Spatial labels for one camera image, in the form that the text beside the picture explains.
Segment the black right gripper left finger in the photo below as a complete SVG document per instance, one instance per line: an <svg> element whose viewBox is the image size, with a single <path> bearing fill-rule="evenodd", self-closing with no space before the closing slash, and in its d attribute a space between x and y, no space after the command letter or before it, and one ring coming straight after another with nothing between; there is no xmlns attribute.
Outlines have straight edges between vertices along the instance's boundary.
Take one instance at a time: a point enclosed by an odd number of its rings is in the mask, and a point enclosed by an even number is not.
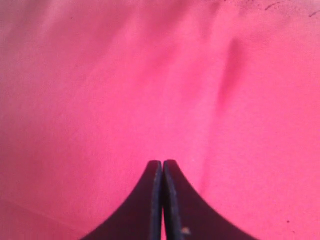
<svg viewBox="0 0 320 240"><path fill-rule="evenodd" d="M147 163L125 201L83 240L160 240L162 229L162 164Z"/></svg>

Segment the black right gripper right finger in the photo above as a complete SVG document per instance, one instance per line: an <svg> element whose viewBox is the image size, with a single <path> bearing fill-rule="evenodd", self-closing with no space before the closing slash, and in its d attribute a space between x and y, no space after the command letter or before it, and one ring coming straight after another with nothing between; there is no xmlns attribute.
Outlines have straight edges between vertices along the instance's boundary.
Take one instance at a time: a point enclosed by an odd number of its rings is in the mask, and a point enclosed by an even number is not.
<svg viewBox="0 0 320 240"><path fill-rule="evenodd" d="M211 208L175 160L163 163L162 207L168 240L254 239Z"/></svg>

